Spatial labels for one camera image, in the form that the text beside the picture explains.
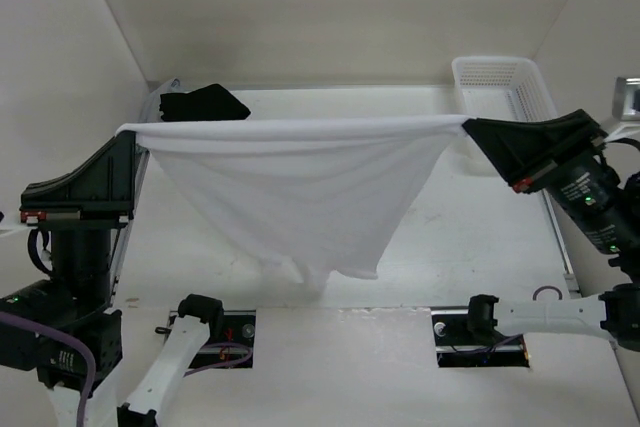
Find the white tank top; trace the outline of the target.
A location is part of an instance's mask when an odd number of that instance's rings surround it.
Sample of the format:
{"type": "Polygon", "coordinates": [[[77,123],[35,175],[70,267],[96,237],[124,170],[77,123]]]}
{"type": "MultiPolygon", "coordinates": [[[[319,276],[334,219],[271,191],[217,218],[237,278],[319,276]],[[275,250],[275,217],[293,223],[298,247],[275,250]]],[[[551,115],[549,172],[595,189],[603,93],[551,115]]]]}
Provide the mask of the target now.
{"type": "Polygon", "coordinates": [[[187,201],[265,266],[306,284],[373,280],[461,115],[127,124],[187,201]]]}

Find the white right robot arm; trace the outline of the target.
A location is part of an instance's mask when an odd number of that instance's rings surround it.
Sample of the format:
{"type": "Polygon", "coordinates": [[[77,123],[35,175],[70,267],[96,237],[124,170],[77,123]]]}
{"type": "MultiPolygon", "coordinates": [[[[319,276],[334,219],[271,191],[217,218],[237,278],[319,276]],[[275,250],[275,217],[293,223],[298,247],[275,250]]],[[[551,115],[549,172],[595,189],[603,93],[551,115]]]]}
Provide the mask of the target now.
{"type": "Polygon", "coordinates": [[[471,118],[466,134],[517,194],[546,193],[594,252],[628,278],[579,299],[510,302],[472,297],[464,331],[497,344],[525,333],[602,338],[639,349],[639,177],[622,181],[605,157],[607,134],[586,112],[542,122],[471,118]]]}

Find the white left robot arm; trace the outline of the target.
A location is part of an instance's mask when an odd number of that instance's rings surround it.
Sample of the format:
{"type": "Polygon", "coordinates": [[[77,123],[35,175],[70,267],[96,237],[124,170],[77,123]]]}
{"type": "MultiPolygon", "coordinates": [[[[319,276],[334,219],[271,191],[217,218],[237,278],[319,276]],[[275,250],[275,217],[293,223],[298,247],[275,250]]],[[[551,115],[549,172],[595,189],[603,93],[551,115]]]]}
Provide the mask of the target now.
{"type": "Polygon", "coordinates": [[[27,250],[43,279],[1,300],[1,363],[35,371],[61,426],[158,426],[199,351],[224,334],[221,301],[191,294],[158,357],[124,401],[122,314],[113,305],[148,152],[116,134],[21,196],[27,250]]]}

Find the folded grey tank top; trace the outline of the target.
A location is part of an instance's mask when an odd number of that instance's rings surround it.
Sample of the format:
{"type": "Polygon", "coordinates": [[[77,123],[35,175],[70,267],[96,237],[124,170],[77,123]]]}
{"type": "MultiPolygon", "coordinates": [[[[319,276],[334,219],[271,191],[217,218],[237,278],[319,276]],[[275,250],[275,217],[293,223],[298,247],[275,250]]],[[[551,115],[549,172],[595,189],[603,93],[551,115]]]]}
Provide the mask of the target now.
{"type": "Polygon", "coordinates": [[[161,96],[169,93],[182,93],[184,89],[181,82],[177,78],[167,80],[166,82],[151,83],[150,93],[145,98],[139,115],[139,121],[142,123],[156,123],[161,121],[161,96]]]}

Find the folded black tank top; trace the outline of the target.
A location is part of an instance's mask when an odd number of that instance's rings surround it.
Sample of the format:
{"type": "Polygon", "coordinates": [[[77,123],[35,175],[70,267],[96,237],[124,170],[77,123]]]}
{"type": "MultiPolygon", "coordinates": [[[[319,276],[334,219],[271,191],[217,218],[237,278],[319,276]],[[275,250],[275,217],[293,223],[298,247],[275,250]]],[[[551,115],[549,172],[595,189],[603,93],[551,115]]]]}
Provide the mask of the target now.
{"type": "Polygon", "coordinates": [[[250,109],[220,84],[162,94],[159,110],[163,122],[239,121],[251,115],[250,109]]]}

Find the white plastic basket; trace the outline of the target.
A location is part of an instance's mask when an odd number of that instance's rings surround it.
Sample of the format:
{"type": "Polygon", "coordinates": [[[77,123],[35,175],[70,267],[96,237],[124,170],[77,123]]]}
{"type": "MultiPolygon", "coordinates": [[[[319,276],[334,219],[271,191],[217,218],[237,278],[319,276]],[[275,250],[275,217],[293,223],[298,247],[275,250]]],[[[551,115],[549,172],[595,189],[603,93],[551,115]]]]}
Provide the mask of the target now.
{"type": "Polygon", "coordinates": [[[464,56],[451,62],[455,96],[470,116],[540,122],[557,109],[536,63],[523,57],[464,56]]]}

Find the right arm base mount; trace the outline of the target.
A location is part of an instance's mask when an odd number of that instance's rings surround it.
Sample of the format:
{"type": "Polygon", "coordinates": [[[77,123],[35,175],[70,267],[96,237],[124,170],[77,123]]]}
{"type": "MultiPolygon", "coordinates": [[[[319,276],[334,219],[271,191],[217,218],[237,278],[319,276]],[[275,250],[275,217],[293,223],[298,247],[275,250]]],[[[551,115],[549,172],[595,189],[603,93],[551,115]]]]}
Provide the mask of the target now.
{"type": "Polygon", "coordinates": [[[436,362],[440,368],[529,368],[523,335],[497,331],[498,298],[473,296],[466,307],[431,310],[436,362]]]}

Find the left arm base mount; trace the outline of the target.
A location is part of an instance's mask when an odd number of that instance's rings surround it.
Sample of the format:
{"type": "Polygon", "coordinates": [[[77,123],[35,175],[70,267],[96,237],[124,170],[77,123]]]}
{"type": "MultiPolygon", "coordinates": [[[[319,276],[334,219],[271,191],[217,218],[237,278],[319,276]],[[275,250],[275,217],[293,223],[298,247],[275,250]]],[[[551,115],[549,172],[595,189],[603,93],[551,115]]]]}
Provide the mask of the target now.
{"type": "Polygon", "coordinates": [[[220,328],[191,361],[188,370],[250,369],[256,336],[255,311],[229,311],[218,320],[220,328]]]}

